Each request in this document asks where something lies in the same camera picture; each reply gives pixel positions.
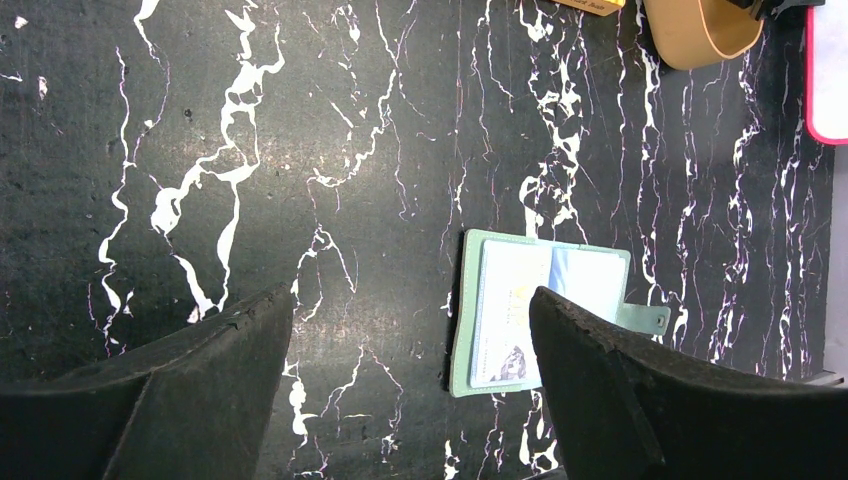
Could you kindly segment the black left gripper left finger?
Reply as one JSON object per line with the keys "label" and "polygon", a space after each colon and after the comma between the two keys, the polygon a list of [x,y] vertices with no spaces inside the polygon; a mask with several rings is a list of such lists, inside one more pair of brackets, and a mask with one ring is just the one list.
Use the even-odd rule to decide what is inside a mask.
{"label": "black left gripper left finger", "polygon": [[250,479],[293,326],[280,284],[119,356],[1,387],[5,479]]}

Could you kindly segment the white VIP credit card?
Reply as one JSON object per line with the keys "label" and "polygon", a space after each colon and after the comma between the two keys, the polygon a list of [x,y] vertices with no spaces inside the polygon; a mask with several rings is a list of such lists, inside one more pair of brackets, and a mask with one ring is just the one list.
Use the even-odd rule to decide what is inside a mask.
{"label": "white VIP credit card", "polygon": [[541,384],[529,325],[529,305],[545,286],[551,249],[486,240],[475,315],[470,385],[532,388]]}

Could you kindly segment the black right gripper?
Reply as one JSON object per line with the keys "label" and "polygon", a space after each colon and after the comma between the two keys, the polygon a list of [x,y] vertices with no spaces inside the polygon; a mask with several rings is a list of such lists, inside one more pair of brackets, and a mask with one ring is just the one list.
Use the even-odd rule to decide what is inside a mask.
{"label": "black right gripper", "polygon": [[825,0],[728,0],[728,2],[746,10],[754,20],[761,20],[766,16],[777,17],[789,8],[816,7],[825,4]]}

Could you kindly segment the mint green card holder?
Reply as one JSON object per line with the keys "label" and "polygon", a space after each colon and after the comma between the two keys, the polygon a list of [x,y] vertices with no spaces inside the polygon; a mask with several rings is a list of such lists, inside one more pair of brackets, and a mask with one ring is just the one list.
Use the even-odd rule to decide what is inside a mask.
{"label": "mint green card holder", "polygon": [[526,389],[470,385],[482,244],[486,240],[550,248],[551,270],[544,287],[626,330],[658,336],[667,331],[671,319],[669,308],[634,305],[625,300],[631,265],[628,251],[471,229],[464,235],[462,248],[457,326],[450,367],[449,391],[452,396],[520,392],[536,389],[542,384],[541,381],[539,386]]}

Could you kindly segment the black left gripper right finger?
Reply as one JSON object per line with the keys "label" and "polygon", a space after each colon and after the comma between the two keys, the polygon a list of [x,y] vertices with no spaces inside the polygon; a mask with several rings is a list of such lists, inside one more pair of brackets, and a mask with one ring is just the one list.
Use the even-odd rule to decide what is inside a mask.
{"label": "black left gripper right finger", "polygon": [[843,479],[847,392],[743,373],[540,287],[532,342],[563,479]]}

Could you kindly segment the tan oval tray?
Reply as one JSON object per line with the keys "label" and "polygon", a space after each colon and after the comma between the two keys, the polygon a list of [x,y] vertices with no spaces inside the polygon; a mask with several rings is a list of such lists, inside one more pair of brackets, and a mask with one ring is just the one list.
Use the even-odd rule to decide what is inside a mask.
{"label": "tan oval tray", "polygon": [[692,70],[733,60],[760,39],[764,21],[723,0],[645,0],[654,46],[665,64]]}

